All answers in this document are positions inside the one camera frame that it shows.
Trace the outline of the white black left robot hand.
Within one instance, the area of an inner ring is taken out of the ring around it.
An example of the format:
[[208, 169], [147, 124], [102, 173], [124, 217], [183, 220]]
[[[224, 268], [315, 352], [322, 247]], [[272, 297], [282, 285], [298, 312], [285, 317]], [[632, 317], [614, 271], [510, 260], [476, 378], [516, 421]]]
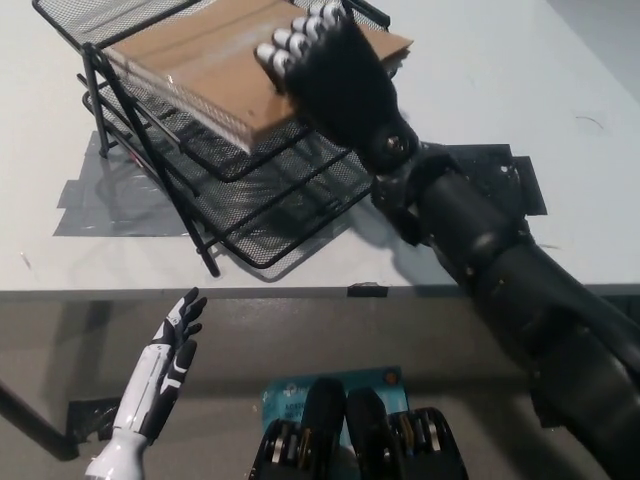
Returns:
[[193, 336], [207, 299], [199, 289], [189, 290], [161, 321], [143, 348], [116, 414], [112, 438], [142, 445], [160, 435], [180, 395], [194, 360]]

